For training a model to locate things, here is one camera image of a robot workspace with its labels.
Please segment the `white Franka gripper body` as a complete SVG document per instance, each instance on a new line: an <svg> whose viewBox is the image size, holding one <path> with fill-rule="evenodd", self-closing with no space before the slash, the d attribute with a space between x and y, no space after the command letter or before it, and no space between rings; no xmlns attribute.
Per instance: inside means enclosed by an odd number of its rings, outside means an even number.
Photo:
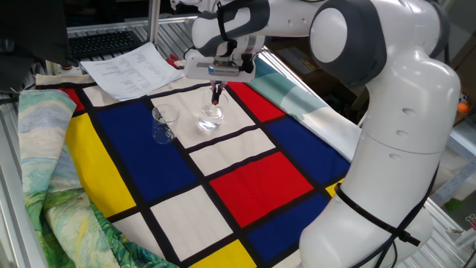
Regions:
<svg viewBox="0 0 476 268"><path fill-rule="evenodd" d="M255 78L256 65L251 62L252 70L240 71L240 60L219 61L213 57L204 57L197 50L185 54L184 73L187 78L222 82L251 82Z"/></svg>

